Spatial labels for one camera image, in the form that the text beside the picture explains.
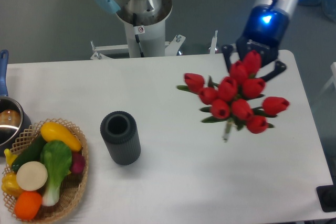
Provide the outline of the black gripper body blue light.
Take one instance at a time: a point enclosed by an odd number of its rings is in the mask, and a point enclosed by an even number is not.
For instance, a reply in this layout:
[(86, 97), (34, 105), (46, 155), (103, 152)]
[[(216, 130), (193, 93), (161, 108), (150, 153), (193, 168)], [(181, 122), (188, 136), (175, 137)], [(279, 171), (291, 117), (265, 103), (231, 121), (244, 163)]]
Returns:
[(236, 40), (239, 58), (255, 50), (261, 63), (276, 61), (279, 46), (290, 23), (298, 0), (256, 0), (242, 35)]

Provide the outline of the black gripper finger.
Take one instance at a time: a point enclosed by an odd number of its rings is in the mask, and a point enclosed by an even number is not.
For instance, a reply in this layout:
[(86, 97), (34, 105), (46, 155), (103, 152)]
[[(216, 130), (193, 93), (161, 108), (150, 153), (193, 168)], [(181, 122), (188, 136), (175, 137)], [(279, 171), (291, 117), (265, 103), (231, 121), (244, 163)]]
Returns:
[(221, 46), (227, 72), (230, 72), (233, 63), (241, 60), (236, 44), (224, 44)]
[(265, 82), (270, 81), (271, 79), (275, 78), (276, 76), (282, 74), (286, 71), (286, 64), (280, 60), (274, 61), (274, 69), (267, 73), (266, 75), (260, 77), (260, 79), (264, 80)]

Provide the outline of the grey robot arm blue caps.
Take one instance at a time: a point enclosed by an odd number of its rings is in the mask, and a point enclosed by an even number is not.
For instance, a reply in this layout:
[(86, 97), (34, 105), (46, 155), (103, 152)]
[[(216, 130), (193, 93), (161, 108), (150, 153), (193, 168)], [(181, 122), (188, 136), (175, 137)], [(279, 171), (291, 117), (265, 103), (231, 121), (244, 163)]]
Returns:
[[(156, 57), (171, 54), (165, 44), (165, 21), (171, 13), (171, 0), (94, 0), (105, 12), (116, 14), (124, 23), (129, 56)], [(241, 60), (251, 51), (260, 54), (260, 63), (274, 63), (268, 81), (285, 71), (278, 60), (279, 45), (297, 6), (298, 0), (255, 0), (242, 35), (234, 44), (222, 47), (227, 68), (231, 55)]]

